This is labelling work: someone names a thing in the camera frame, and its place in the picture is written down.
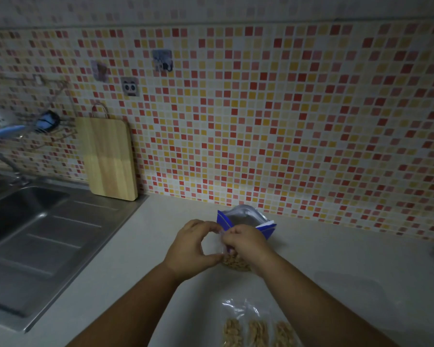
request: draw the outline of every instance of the tiled wall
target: tiled wall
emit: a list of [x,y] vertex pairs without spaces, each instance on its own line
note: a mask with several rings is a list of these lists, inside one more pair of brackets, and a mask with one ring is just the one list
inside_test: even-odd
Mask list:
[[434,17],[434,0],[0,0],[0,28]]
[[[173,50],[172,73],[153,72],[152,48]],[[434,21],[0,31],[0,74],[24,73],[70,81],[77,114],[100,100],[127,120],[148,192],[434,240]],[[46,95],[0,80],[0,105]],[[76,138],[0,150],[85,180]]]

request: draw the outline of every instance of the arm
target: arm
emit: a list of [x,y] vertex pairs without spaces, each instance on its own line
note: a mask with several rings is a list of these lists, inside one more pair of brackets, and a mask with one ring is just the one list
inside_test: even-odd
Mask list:
[[191,220],[178,233],[166,258],[119,298],[67,347],[147,346],[175,290],[222,260],[221,254],[204,255],[201,241],[209,231],[219,232],[212,221]]
[[280,257],[254,227],[237,225],[223,240],[264,279],[306,346],[396,346]]

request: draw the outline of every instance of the countertop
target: countertop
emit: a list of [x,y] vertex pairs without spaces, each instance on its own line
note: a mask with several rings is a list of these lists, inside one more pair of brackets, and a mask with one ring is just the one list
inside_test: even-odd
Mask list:
[[[162,261],[176,232],[188,220],[215,220],[224,206],[148,194],[83,272],[30,332],[0,327],[0,346],[65,346],[88,324]],[[268,215],[277,224],[270,242],[306,275],[323,274],[374,282],[395,307],[401,331],[385,332],[403,346],[434,346],[433,244],[366,230]],[[215,251],[218,235],[204,239]],[[221,302],[247,298],[277,309],[263,281],[221,265],[183,283],[151,339],[151,347],[219,346]]]

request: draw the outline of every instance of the cutting board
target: cutting board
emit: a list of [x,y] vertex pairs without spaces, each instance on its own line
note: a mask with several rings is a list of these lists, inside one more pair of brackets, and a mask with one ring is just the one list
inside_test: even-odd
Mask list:
[[126,122],[104,118],[75,119],[90,191],[133,201],[138,197],[132,143]]

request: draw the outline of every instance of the person's right hand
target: person's right hand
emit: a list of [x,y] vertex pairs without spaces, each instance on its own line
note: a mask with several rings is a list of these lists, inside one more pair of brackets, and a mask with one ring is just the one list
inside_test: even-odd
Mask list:
[[236,225],[222,236],[225,245],[232,246],[256,273],[267,262],[267,257],[276,255],[260,230],[250,225]]

